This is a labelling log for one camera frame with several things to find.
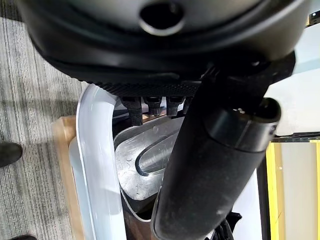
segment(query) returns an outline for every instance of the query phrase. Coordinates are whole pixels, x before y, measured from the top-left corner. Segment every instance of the yellow metal bar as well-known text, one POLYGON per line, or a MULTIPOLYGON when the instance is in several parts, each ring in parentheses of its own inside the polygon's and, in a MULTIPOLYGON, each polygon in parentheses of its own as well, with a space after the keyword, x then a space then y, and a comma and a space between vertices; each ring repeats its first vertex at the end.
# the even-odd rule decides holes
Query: yellow metal bar
POLYGON ((271 240, 286 240, 285 194, 281 143, 271 142, 266 150, 271 240))
POLYGON ((320 240, 320 140, 310 143, 316 144, 317 239, 320 240))
POLYGON ((273 142, 271 142, 266 149, 266 171, 268 181, 271 240, 280 240, 278 222, 276 153, 275 144, 273 142))

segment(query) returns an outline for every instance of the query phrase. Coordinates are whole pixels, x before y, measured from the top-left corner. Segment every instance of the curved white plastic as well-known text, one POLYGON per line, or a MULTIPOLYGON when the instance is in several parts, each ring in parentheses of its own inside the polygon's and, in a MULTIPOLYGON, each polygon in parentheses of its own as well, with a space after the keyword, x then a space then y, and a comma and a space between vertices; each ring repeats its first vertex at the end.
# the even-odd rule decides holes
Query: curved white plastic
POLYGON ((85 222, 91 224, 92 229, 92 233, 86 235, 93 240, 126 239, 112 135, 112 116, 117 99, 117 96, 91 84, 82 93, 77 107, 76 135, 83 172, 82 195, 86 195, 86 212, 89 214, 85 222))

